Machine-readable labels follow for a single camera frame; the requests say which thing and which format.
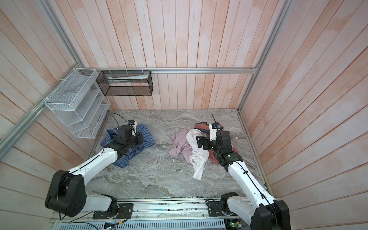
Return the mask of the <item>horizontal aluminium frame bar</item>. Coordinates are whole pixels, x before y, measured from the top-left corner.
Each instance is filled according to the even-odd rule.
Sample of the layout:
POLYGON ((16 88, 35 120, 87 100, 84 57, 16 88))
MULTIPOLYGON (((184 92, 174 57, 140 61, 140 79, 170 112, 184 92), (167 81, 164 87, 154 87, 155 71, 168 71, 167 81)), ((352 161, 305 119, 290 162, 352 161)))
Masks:
POLYGON ((94 68, 96 71, 150 71, 153 74, 254 74, 257 67, 231 68, 94 68))

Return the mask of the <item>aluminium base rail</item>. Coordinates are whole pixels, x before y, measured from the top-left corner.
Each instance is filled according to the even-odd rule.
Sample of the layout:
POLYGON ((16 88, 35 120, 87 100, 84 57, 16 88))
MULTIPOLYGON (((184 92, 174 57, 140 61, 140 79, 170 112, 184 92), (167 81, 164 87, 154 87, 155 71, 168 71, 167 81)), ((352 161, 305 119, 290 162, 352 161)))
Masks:
POLYGON ((90 211, 75 217, 54 213, 48 230, 226 230, 248 229, 247 223, 235 214, 216 214, 211 201, 218 197, 120 199, 132 209, 120 212, 114 219, 94 219, 90 211))

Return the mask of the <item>left aluminium frame bar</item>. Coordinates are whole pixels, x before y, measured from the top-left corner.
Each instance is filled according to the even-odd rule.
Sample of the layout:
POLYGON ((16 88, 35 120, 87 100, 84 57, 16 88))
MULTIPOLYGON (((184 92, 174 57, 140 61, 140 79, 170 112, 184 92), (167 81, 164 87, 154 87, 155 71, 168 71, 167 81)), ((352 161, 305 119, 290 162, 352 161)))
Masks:
POLYGON ((54 93, 54 91, 58 89, 58 87, 67 80, 68 76, 79 67, 81 67, 81 64, 79 63, 70 67, 61 77, 61 79, 57 80, 54 86, 52 86, 49 91, 39 99, 32 109, 28 111, 22 117, 22 119, 10 129, 8 133, 6 133, 5 137, 1 140, 1 160, 9 153, 14 145, 45 111, 47 108, 46 101, 54 93))

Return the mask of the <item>pink cloth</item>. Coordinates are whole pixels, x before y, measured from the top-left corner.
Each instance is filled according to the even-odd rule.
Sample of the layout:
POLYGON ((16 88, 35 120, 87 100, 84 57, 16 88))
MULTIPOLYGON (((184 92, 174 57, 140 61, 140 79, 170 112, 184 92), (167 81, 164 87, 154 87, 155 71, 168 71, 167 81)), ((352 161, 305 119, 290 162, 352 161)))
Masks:
POLYGON ((192 146, 187 141, 187 134, 189 130, 181 129, 171 136, 173 148, 169 150, 169 154, 173 157, 183 155, 186 162, 190 164, 190 156, 192 155, 192 146))

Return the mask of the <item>blue checkered shirt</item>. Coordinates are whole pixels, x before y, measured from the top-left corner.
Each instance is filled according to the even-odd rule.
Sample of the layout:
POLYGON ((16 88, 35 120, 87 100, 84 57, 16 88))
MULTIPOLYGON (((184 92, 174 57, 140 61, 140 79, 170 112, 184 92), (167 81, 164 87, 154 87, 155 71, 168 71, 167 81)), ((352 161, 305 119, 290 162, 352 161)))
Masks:
POLYGON ((122 125, 114 129, 108 129, 104 140, 100 143, 103 148, 111 148, 117 152, 117 160, 113 165, 125 168, 130 160, 138 156, 143 150, 155 145, 152 134, 145 124, 136 126, 137 134, 144 139, 142 145, 136 145, 133 129, 129 125, 122 125))

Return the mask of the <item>white cloth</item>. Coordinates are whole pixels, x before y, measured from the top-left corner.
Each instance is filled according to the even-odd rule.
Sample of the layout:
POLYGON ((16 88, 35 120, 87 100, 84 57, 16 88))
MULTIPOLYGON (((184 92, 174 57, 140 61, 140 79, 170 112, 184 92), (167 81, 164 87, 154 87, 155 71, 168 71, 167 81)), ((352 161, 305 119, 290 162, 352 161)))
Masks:
POLYGON ((192 154, 189 156, 189 162, 194 169, 193 178, 201 180, 205 169, 205 164, 209 158, 209 151, 203 150, 197 145, 197 137, 204 137, 205 135, 198 129, 190 129, 186 135, 187 142, 192 147, 192 154))

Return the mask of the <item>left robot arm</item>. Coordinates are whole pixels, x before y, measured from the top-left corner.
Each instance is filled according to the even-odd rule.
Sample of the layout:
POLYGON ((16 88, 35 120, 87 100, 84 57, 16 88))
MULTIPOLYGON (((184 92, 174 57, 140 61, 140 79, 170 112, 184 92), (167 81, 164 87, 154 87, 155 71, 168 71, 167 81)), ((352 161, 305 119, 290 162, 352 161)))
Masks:
POLYGON ((118 127, 110 143, 94 157, 68 171, 57 171, 52 177, 45 207, 68 217, 98 211, 109 219, 116 218, 117 199, 110 195, 87 195, 85 186, 105 167, 126 156, 129 149, 143 143, 136 126, 136 121, 129 120, 127 125, 118 127))

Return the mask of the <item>dark red cloth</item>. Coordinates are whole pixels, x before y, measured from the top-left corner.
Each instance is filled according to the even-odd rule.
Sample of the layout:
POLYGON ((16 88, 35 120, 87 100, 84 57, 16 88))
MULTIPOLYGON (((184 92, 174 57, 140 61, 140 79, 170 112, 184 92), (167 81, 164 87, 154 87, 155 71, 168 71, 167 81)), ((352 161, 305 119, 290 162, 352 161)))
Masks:
MULTIPOLYGON (((200 130, 200 132, 203 132, 205 134, 205 137, 210 137, 209 123, 196 123, 194 128, 200 130)), ((241 160, 241 157, 237 153, 237 150, 231 144, 229 131, 217 131, 216 140, 218 144, 218 150, 208 150, 209 157, 214 164, 225 166, 233 158, 235 158, 236 161, 241 160)))

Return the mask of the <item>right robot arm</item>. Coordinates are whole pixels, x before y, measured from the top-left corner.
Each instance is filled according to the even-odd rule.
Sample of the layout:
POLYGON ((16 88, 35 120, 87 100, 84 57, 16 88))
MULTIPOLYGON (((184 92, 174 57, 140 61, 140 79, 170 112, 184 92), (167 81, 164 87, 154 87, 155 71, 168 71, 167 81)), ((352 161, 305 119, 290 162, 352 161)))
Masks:
POLYGON ((255 179, 240 155, 232 149, 230 133, 211 130, 209 137, 197 136, 197 147, 214 152, 216 160, 240 185, 249 202, 237 193, 221 196, 222 212, 236 214, 251 230, 290 230, 290 214, 287 204, 276 200, 255 179))

